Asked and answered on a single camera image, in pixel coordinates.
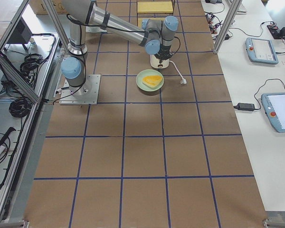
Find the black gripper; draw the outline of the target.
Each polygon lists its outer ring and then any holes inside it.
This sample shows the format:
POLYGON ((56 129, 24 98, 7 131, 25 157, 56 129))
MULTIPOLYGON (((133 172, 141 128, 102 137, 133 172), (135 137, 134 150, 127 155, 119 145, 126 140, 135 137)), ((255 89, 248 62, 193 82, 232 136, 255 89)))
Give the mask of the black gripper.
POLYGON ((160 61, 163 62, 164 60, 168 60, 169 58, 172 57, 172 54, 170 52, 171 46, 164 46, 160 45, 160 50, 157 54, 154 56, 160 61))

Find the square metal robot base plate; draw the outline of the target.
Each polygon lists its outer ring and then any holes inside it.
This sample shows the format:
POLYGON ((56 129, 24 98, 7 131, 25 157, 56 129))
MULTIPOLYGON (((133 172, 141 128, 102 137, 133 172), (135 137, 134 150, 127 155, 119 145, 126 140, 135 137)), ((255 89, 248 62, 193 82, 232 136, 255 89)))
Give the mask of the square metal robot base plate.
POLYGON ((59 103, 61 105, 96 105, 99 94, 101 75, 88 75, 85 84, 74 94, 77 88, 70 87, 65 79, 64 87, 59 103))

